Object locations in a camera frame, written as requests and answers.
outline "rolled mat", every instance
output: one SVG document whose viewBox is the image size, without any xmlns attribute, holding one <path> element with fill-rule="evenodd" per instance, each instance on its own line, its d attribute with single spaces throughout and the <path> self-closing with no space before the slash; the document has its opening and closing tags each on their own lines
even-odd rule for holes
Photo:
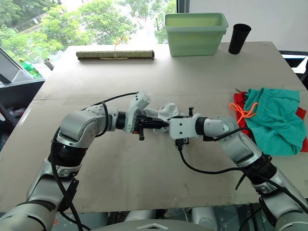
<svg viewBox="0 0 308 231">
<path fill-rule="evenodd" d="M 153 60 L 154 51 L 77 51 L 79 60 Z"/>
</svg>

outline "orange drawstring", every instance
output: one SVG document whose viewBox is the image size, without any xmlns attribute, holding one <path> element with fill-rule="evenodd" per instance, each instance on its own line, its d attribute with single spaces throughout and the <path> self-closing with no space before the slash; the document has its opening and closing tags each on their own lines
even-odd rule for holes
<svg viewBox="0 0 308 231">
<path fill-rule="evenodd" d="M 256 113 L 252 113 L 254 111 L 255 106 L 258 105 L 258 103 L 254 103 L 250 109 L 250 111 L 244 111 L 239 105 L 235 104 L 235 103 L 230 103 L 229 104 L 229 108 L 231 110 L 234 110 L 236 112 L 239 112 L 242 116 L 240 117 L 240 119 L 237 121 L 237 123 L 239 123 L 241 121 L 241 119 L 243 118 L 251 118 L 253 116 L 256 115 Z"/>
</svg>

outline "window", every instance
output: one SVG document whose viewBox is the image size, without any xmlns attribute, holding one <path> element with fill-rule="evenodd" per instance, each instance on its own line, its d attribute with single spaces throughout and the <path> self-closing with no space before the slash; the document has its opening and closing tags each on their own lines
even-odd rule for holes
<svg viewBox="0 0 308 231">
<path fill-rule="evenodd" d="M 0 46 L 16 61 L 56 62 L 72 45 L 167 43 L 176 0 L 0 0 Z"/>
</svg>

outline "wooden tabletop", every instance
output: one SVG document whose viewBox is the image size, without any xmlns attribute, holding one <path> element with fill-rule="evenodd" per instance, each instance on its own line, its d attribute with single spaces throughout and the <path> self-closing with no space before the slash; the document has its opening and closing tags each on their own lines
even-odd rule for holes
<svg viewBox="0 0 308 231">
<path fill-rule="evenodd" d="M 153 61 L 77 60 L 70 47 L 44 83 L 0 153 L 0 211 L 26 198 L 50 141 L 66 114 L 109 97 L 145 90 L 149 108 L 176 103 L 182 112 L 195 107 L 203 116 L 234 116 L 228 109 L 235 89 L 299 90 L 300 106 L 308 109 L 308 92 L 271 42 L 246 43 L 238 55 L 222 43 L 214 56 L 171 57 L 167 45 L 153 48 Z M 108 102 L 125 111 L 130 97 Z M 221 170 L 234 163 L 219 143 L 190 139 L 183 149 L 188 162 L 204 170 Z M 273 162 L 308 197 L 308 154 L 274 157 Z M 145 141 L 122 130 L 94 140 L 77 176 L 74 198 L 78 212 L 226 205 L 257 202 L 258 195 L 241 174 L 204 175 L 181 161 L 167 133 L 145 131 Z"/>
</svg>

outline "black cup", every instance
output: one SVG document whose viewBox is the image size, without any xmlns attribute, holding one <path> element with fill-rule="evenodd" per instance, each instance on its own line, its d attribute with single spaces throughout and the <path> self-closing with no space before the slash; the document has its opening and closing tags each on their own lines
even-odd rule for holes
<svg viewBox="0 0 308 231">
<path fill-rule="evenodd" d="M 246 24 L 235 24 L 233 26 L 233 34 L 229 46 L 231 54 L 238 54 L 241 51 L 250 31 L 251 27 Z"/>
</svg>

